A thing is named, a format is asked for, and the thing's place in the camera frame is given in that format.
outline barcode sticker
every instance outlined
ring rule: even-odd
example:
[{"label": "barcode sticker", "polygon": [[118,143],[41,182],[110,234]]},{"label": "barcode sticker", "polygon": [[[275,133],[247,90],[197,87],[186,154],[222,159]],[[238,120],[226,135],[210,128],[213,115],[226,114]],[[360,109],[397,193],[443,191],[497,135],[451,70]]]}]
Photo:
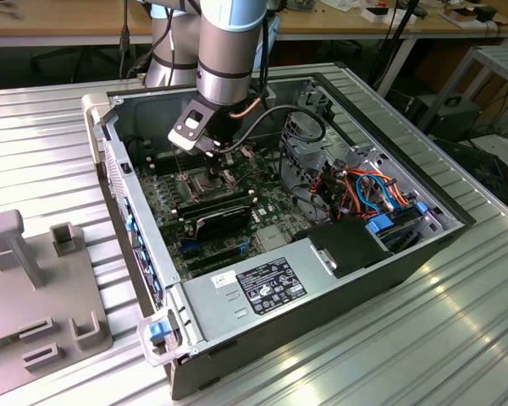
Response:
[{"label": "barcode sticker", "polygon": [[211,277],[211,280],[213,281],[213,285],[216,289],[229,285],[230,283],[237,282],[235,279],[235,271],[233,269]]}]

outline metal table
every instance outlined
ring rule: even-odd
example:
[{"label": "metal table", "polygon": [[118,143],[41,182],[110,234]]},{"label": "metal table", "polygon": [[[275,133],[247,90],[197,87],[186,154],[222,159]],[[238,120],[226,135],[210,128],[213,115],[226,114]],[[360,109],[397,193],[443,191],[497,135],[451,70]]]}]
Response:
[{"label": "metal table", "polygon": [[[326,75],[478,224],[412,278],[221,382],[173,404],[508,403],[508,209],[351,71]],[[80,97],[134,81],[0,91],[0,209],[27,233],[83,227],[114,338],[105,353],[0,397],[3,404],[172,404],[162,369],[144,361],[141,313],[91,164]],[[336,121],[358,143],[344,114]]]},{"label": "metal table", "polygon": [[433,120],[437,111],[455,89],[461,77],[468,71],[473,62],[480,62],[483,69],[464,93],[465,97],[472,99],[480,85],[486,80],[488,74],[493,72],[508,81],[508,47],[473,47],[463,58],[456,71],[451,75],[444,89],[439,93],[431,107],[427,110],[418,128],[425,130]]}]

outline robotic arm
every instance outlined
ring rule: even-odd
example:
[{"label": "robotic arm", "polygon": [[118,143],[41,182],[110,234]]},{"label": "robotic arm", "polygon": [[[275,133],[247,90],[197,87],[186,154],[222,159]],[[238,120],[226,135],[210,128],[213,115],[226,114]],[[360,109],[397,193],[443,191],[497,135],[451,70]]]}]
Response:
[{"label": "robotic arm", "polygon": [[[223,140],[240,127],[256,106],[245,107],[267,0],[151,0],[173,9],[172,35],[154,52],[148,86],[196,80],[199,96],[183,111],[168,139],[189,153],[212,158]],[[165,8],[153,10],[153,41],[166,30]]]}]

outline blue cable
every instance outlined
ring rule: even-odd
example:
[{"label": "blue cable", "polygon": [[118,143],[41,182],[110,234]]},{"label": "blue cable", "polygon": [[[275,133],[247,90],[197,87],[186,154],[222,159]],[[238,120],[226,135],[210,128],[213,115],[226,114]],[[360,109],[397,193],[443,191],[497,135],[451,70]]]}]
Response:
[{"label": "blue cable", "polygon": [[380,188],[382,189],[382,191],[384,192],[384,196],[386,196],[386,199],[389,201],[389,203],[391,203],[391,205],[395,208],[399,208],[400,207],[400,204],[399,202],[389,194],[388,192],[388,189],[385,187],[384,183],[382,183],[382,181],[380,180],[380,178],[376,177],[375,175],[371,175],[371,174],[366,174],[366,175],[362,175],[360,176],[357,181],[356,181],[356,191],[357,191],[357,196],[359,197],[359,199],[363,202],[363,204],[365,204],[366,206],[369,206],[371,208],[373,208],[374,210],[376,210],[376,212],[378,214],[380,214],[380,209],[378,207],[376,207],[374,204],[368,202],[364,197],[363,197],[363,193],[361,191],[361,186],[362,186],[362,178],[370,178],[372,180],[374,180],[379,186]]}]

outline motherboard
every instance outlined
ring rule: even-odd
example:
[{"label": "motherboard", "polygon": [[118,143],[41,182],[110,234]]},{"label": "motherboard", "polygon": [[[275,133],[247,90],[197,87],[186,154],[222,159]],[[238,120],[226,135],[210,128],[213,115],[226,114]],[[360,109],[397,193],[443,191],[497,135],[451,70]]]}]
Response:
[{"label": "motherboard", "polygon": [[183,280],[286,245],[312,225],[294,196],[282,189],[278,158],[268,155],[244,148],[211,179],[205,166],[191,168],[190,156],[136,170]]}]

